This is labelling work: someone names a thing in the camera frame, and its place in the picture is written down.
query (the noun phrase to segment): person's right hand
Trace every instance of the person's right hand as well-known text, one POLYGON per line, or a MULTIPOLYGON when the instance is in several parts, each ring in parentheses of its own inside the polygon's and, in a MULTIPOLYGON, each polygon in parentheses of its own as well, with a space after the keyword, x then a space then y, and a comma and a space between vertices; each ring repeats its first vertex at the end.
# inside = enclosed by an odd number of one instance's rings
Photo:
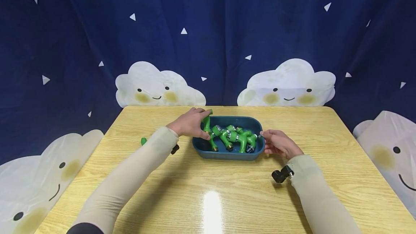
POLYGON ((279 154, 287 160, 303 155, 298 145, 280 130, 266 130, 260 135, 266 140, 265 154, 279 154))

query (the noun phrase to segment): white cloud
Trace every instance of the white cloud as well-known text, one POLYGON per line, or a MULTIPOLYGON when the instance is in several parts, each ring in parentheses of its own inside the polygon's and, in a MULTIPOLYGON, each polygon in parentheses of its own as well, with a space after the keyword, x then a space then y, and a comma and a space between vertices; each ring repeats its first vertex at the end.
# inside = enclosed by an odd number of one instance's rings
POLYGON ((357 141, 416 218, 416 191, 410 189, 416 188, 416 124, 399 114, 382 111, 357 141))
POLYGON ((358 125, 354 127, 354 130, 352 131, 352 135, 355 138, 358 138, 369 127, 369 125, 371 125, 372 122, 373 120, 370 119, 370 120, 359 123, 358 125))
POLYGON ((71 133, 53 141, 41 155, 1 165, 2 233, 34 233, 103 136, 100 130, 84 136, 71 133))
POLYGON ((290 59, 253 75, 237 98, 239 106, 322 106, 335 95, 336 77, 315 72, 309 62, 290 59))
POLYGON ((116 99, 124 108, 129 105, 206 104, 205 96, 188 86, 185 79, 171 70, 159 71, 149 62, 136 62, 128 74, 116 78, 116 99))

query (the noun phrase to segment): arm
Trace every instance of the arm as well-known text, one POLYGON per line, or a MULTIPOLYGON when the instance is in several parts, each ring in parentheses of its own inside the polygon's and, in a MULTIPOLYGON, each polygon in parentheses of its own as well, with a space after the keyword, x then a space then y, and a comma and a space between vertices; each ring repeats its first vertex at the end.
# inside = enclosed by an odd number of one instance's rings
POLYGON ((292 185, 299 195, 313 233, 361 233, 350 213, 326 184, 321 170, 312 157, 298 155, 287 165, 295 172, 292 185))
POLYGON ((146 178, 169 156, 181 135, 210 139, 200 129, 212 110, 191 108, 166 127, 159 128, 139 150, 130 155, 98 186, 85 202, 67 234, 111 234, 121 209, 146 178))
POLYGON ((265 153, 285 157, 295 173, 292 185, 315 234, 361 233, 350 213, 329 188, 318 164, 304 155, 298 145, 280 130, 260 132, 266 140, 265 153))
POLYGON ((113 233, 121 209, 177 143, 177 133, 167 127, 159 128, 144 146, 118 165, 99 185, 86 201, 74 225, 87 222, 104 234, 113 233))

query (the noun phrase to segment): hand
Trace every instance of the hand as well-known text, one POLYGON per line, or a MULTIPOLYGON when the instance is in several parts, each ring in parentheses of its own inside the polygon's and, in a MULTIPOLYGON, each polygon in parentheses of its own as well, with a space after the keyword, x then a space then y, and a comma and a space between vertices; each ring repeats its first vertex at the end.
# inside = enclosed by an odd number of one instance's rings
POLYGON ((201 121, 211 114, 211 110, 203 108, 191 108, 187 113, 180 115, 175 121, 166 127, 175 131, 178 136, 189 136, 209 140, 211 137, 201 129, 201 121))
POLYGON ((280 130, 266 130, 260 135, 266 140, 265 154, 279 154, 287 160, 303 155, 298 145, 280 130))

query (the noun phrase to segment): blue plastic tray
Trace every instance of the blue plastic tray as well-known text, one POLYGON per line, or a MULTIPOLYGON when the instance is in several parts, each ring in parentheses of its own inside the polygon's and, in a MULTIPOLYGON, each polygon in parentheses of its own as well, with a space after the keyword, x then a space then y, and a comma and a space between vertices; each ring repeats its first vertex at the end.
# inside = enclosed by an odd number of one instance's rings
MULTIPOLYGON (((257 136, 260 136, 260 131, 263 130, 260 122, 252 117, 211 116, 210 125, 211 128, 215 125, 219 125, 222 128, 226 128, 228 125, 234 125, 235 127, 242 127, 244 131, 251 130, 251 132, 257 136)), ((218 146, 218 152, 211 151, 211 146, 208 141, 202 138, 192 139, 192 144, 198 154, 207 159, 252 161, 263 152, 265 147, 264 138, 261 137, 257 138, 256 149, 253 153, 239 153, 239 142, 233 143, 234 149, 231 152, 228 152, 227 149, 225 149, 224 143, 222 143, 219 137, 216 136, 214 142, 218 146)))

